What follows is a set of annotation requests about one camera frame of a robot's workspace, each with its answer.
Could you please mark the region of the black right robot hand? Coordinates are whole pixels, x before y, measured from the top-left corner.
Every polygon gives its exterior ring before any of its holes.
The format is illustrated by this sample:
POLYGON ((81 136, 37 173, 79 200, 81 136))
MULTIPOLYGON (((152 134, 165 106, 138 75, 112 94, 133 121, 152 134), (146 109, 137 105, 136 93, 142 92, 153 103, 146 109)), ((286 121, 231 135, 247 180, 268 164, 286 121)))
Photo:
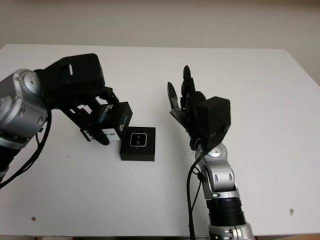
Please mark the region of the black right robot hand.
POLYGON ((183 68, 181 97, 178 98, 171 82, 167 83, 168 100, 171 107, 170 114, 180 123, 188 133, 191 150, 195 151, 201 143, 199 124, 197 120, 197 105, 206 97, 196 90, 194 79, 188 65, 183 68))

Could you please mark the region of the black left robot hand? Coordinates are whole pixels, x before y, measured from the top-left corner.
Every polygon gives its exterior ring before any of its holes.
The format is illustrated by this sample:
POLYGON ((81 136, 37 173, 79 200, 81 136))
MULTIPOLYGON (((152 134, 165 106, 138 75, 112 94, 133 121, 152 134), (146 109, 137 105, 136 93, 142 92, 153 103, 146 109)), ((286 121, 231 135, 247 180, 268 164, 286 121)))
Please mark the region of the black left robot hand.
POLYGON ((91 114, 102 106, 97 98, 105 100, 108 104, 118 104, 120 101, 113 88, 102 86, 98 88, 70 88, 59 89, 45 97, 46 106, 53 110, 62 111, 75 125, 79 127, 83 136, 90 141, 90 137, 107 146, 110 140, 94 123, 91 114))

